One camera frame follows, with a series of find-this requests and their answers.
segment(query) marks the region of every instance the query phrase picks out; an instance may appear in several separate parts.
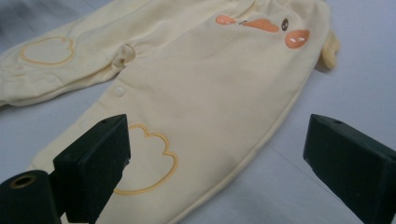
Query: black eye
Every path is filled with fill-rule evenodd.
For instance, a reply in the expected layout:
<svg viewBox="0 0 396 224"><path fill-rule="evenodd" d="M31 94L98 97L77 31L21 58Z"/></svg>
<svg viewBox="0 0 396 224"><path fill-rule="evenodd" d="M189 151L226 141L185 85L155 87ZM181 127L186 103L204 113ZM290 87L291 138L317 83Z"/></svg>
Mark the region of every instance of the black eye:
<svg viewBox="0 0 396 224"><path fill-rule="evenodd" d="M282 21L282 30L283 30L283 31L286 31L286 30L288 29L288 27L289 27L289 21L288 21L288 19L283 20L283 21Z"/></svg>

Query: cartoon face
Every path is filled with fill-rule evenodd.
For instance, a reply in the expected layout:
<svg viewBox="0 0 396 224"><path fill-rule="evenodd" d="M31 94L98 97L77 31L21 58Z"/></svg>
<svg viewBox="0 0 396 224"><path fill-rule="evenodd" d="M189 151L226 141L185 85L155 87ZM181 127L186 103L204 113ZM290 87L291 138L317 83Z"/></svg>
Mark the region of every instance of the cartoon face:
<svg viewBox="0 0 396 224"><path fill-rule="evenodd" d="M216 17L216 23L221 25L229 25L236 23L234 18L220 15ZM285 44L290 49L298 49L302 47L309 39L309 30L293 30L288 31L289 21L285 19L280 24L280 28L278 25L271 23L271 21L267 19L257 19L254 21L241 21L239 25L257 28L269 33L279 33L279 32L288 32L285 37Z"/></svg>

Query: yellow baby clothing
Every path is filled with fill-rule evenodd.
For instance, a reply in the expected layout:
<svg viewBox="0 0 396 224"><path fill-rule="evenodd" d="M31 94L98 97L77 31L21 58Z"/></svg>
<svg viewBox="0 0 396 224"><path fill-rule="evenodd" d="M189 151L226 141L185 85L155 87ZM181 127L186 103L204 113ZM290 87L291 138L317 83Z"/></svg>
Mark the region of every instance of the yellow baby clothing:
<svg viewBox="0 0 396 224"><path fill-rule="evenodd" d="M118 8L111 22L90 23L125 6L130 11ZM51 172L53 158L96 122L126 114L131 164L98 223L175 223L230 183L273 135L329 32L322 0L116 1L2 56L0 96L25 105L120 72L31 168ZM29 49L43 42L69 54Z"/></svg>

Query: baby onesie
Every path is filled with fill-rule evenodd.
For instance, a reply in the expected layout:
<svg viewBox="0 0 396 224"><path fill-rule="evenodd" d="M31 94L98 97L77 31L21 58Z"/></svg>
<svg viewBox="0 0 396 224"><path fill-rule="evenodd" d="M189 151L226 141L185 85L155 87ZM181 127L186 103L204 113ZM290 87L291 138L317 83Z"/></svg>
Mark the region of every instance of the baby onesie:
<svg viewBox="0 0 396 224"><path fill-rule="evenodd" d="M92 77L78 75L69 84L62 83L65 88L103 76L107 66L109 76L120 73L31 165L51 172L53 158L96 122L126 114L131 163L98 223L176 223L224 188L288 115L330 32L330 11L322 0L140 3L131 14L115 16L113 22L92 31L111 30L106 34L117 41L111 45L104 41L108 48L95 52L95 46L69 43L74 54L70 59L60 57L67 61L62 61L64 70L59 72L64 74L54 75L56 80L73 76L78 66L91 59L99 63L103 57L106 63L92 70ZM130 27L112 27L127 25L119 23L124 19ZM62 29L66 32L70 25ZM62 29L56 36L67 40L69 35ZM79 41L90 34L74 38ZM123 35L130 38L122 40ZM89 38L95 36L98 39L92 41L100 43L99 35ZM88 58L80 56L79 50ZM77 57L81 64L68 67L78 63ZM32 98L52 97L57 90ZM10 95L2 100L24 103L24 95Z"/></svg>

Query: gray surface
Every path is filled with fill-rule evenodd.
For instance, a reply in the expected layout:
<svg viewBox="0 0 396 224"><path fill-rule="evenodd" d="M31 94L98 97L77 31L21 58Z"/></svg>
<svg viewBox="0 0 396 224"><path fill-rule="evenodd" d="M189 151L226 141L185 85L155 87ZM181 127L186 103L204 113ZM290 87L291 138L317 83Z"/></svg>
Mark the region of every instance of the gray surface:
<svg viewBox="0 0 396 224"><path fill-rule="evenodd" d="M107 0L0 0L0 53ZM314 71L274 138L235 181L181 223L361 223L303 160L309 116L340 119L396 149L396 2L329 0L338 67ZM0 181L23 172L109 83L45 103L0 107Z"/></svg>

